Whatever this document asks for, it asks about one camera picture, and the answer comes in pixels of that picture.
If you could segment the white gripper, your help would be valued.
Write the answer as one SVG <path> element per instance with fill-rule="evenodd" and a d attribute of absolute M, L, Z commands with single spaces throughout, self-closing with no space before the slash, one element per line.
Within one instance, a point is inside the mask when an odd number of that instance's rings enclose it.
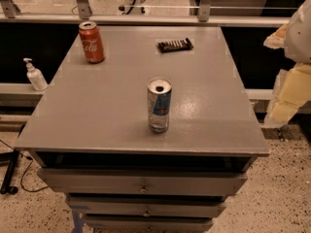
<path fill-rule="evenodd" d="M 295 66 L 281 69 L 276 77 L 265 124 L 287 124 L 311 99 L 311 0 L 305 0 L 288 24 L 268 36 L 263 45 L 273 50 L 285 48 L 285 56 Z"/>

